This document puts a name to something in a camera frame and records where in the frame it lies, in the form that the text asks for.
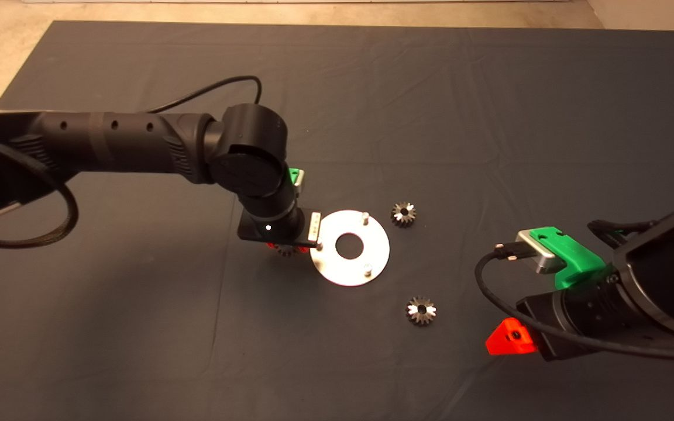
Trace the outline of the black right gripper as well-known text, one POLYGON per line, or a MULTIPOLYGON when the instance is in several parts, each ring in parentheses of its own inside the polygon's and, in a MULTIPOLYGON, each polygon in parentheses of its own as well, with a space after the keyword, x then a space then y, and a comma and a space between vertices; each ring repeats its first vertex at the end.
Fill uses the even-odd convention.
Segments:
MULTIPOLYGON (((605 306, 601 286, 586 281, 571 288, 530 295, 517 301, 516 310, 536 322, 571 334, 628 344, 628 323, 620 320, 615 309, 605 306)), ((532 354, 539 349, 546 361, 569 360, 597 352, 548 333, 535 331, 530 335, 517 318, 502 320, 485 341, 485 347, 492 356, 532 354)))

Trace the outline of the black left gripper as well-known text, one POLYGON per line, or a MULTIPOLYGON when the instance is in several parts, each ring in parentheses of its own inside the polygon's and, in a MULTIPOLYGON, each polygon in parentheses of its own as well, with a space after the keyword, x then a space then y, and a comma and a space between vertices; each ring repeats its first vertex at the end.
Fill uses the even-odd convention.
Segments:
POLYGON ((321 211, 303 208, 294 200, 283 212, 270 218, 242 211, 239 238, 245 241, 267 243, 274 251, 282 246, 297 246, 300 254, 310 253, 316 246, 321 228, 321 211))

